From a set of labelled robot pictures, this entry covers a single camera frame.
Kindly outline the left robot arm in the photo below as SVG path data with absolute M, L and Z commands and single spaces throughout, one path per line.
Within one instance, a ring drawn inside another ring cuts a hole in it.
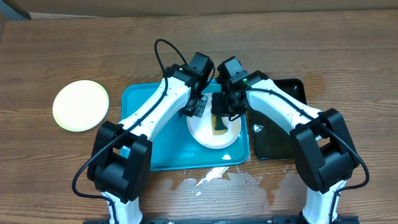
M 202 91 L 215 69 L 172 65 L 152 96 L 118 124 L 106 121 L 98 129 L 91 158 L 84 164 L 87 177 L 101 192 L 109 208 L 107 223 L 142 223 L 139 196 L 150 173 L 152 144 L 159 131 L 177 112 L 196 111 Z

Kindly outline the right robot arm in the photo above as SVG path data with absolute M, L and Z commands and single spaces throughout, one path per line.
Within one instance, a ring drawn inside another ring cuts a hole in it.
M 307 185 L 300 222 L 340 223 L 340 193 L 361 162 L 342 115 L 301 103 L 260 71 L 221 72 L 216 82 L 222 92 L 213 98 L 213 114 L 236 119 L 252 109 L 289 134 L 296 170 Z

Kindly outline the small white plate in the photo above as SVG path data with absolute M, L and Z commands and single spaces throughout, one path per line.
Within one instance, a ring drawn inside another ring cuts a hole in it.
M 211 113 L 211 93 L 205 93 L 208 102 L 201 118 L 197 116 L 187 117 L 187 125 L 191 135 L 196 141 L 205 147 L 212 149 L 222 149 L 232 145 L 237 140 L 242 122 L 241 118 L 230 121 L 228 117 L 221 117 L 222 126 L 216 130 L 217 118 Z

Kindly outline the green yellow sponge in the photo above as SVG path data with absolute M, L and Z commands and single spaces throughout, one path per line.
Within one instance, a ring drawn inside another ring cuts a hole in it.
M 222 117 L 218 115 L 211 115 L 211 125 L 214 135 L 221 135 L 228 131 L 228 127 L 224 125 Z

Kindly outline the yellow plate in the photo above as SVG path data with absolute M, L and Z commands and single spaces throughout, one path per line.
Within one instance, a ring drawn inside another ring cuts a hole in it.
M 78 80 L 62 88 L 52 107 L 55 122 L 72 132 L 94 128 L 106 117 L 108 110 L 107 91 L 91 80 Z

